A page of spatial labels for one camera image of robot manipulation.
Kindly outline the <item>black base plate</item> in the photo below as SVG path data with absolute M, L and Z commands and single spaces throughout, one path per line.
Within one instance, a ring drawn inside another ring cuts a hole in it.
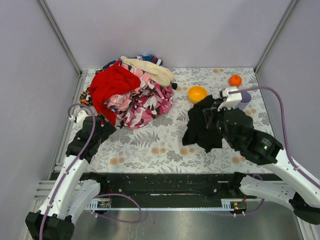
M 151 196 L 191 196 L 210 199 L 246 199 L 239 189 L 241 173 L 84 173 L 80 181 L 92 180 L 98 195 L 111 194 L 138 206 L 137 198 Z

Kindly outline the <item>cream cloth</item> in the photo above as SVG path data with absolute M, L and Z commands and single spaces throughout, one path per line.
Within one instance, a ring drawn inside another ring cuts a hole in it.
M 149 73 L 150 79 L 163 87 L 168 87 L 175 80 L 175 76 L 168 68 L 150 61 L 128 58 L 126 56 L 121 56 L 120 60 L 127 65 Z

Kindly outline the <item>red cloth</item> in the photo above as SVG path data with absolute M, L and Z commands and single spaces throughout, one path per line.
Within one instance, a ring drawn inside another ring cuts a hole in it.
M 120 63 L 118 60 L 105 71 L 96 74 L 88 89 L 96 112 L 113 125 L 116 124 L 116 115 L 105 105 L 105 102 L 113 95 L 126 94 L 141 84 L 140 79 L 123 68 Z

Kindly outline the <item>pink navy patterned cloth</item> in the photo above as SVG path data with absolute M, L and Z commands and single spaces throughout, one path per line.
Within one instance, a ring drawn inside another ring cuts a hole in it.
M 131 73 L 133 73 L 135 76 L 137 76 L 140 79 L 140 86 L 136 88 L 133 91 L 129 91 L 125 94 L 115 94 L 110 97 L 109 100 L 107 100 L 104 104 L 106 107 L 108 107 L 113 112 L 124 112 L 129 108 L 130 103 L 133 101 L 135 97 L 140 96 L 144 90 L 148 87 L 148 84 L 150 82 L 151 75 L 143 71 L 139 68 L 130 66 L 128 64 L 125 64 L 120 61 L 120 65 L 129 70 Z

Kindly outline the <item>blue white patterned cloth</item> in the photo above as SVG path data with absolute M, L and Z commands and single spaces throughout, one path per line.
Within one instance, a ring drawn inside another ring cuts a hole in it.
M 155 55 L 152 55 L 152 54 L 137 55 L 137 56 L 133 57 L 133 59 L 151 62 L 151 63 L 156 64 L 156 65 L 161 66 L 161 67 L 163 66 L 163 60 L 158 58 L 158 57 L 156 57 Z M 108 69 L 109 67 L 114 65 L 117 61 L 120 61 L 120 59 L 118 58 L 118 59 L 115 59 L 113 61 L 110 61 L 105 66 L 103 66 L 102 69 L 103 70 Z

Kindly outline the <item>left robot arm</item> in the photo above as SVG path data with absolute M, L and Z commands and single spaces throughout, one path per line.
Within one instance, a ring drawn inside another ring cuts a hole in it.
M 103 189 L 105 178 L 91 173 L 79 190 L 76 186 L 100 145 L 116 127 L 97 116 L 76 117 L 81 129 L 68 144 L 62 169 L 37 212 L 29 212 L 25 223 L 34 240 L 70 240 L 81 213 Z

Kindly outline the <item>floral tablecloth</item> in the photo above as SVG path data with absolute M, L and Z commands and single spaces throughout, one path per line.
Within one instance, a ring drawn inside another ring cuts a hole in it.
M 216 173 L 266 174 L 258 166 L 224 143 L 210 152 L 197 144 L 184 146 L 182 138 L 187 130 L 188 110 L 193 103 L 188 90 L 202 86 L 214 98 L 225 88 L 233 75 L 242 79 L 243 89 L 258 84 L 251 67 L 239 68 L 172 68 L 177 89 L 173 105 L 167 114 L 138 129 L 118 129 L 105 142 L 86 168 L 99 173 Z

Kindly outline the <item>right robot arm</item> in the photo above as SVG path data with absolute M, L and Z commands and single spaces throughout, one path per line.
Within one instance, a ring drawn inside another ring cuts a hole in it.
M 319 225 L 320 180 L 289 158 L 287 150 L 272 135 L 254 129 L 253 119 L 242 110 L 212 107 L 209 112 L 210 129 L 216 129 L 246 160 L 268 169 L 286 183 L 280 186 L 235 172 L 228 181 L 229 192 L 272 201 L 303 221 Z

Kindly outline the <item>orange fruit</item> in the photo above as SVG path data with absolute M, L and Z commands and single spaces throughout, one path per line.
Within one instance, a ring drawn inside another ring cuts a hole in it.
M 229 81 L 228 81 L 229 85 L 231 87 L 240 87 L 241 84 L 242 84 L 242 78 L 235 74 L 235 75 L 232 75 L 230 78 L 229 78 Z

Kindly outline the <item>lilac plastic cup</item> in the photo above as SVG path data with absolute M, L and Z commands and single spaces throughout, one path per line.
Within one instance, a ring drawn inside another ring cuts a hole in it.
M 241 101 L 236 105 L 236 109 L 244 110 L 252 100 L 252 96 L 248 92 L 241 93 Z

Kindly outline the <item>pink camouflage cloth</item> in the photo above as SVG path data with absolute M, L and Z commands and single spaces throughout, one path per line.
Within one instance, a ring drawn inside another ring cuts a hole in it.
M 173 106 L 174 91 L 178 85 L 173 82 L 164 87 L 150 80 L 142 92 L 135 95 L 128 109 L 115 115 L 121 125 L 128 129 L 139 129 L 160 115 L 167 114 Z

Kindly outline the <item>orange black patterned cloth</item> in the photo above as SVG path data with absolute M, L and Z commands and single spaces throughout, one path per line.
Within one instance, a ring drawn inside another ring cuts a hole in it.
M 93 106 L 92 96 L 89 93 L 89 87 L 86 88 L 79 96 L 79 101 L 81 104 L 86 106 Z

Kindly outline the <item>yellow plastic bowl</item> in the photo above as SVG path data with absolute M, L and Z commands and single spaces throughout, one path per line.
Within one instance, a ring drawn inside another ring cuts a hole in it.
M 188 97 L 193 103 L 202 101 L 207 95 L 207 90 L 202 86 L 192 86 L 188 90 Z

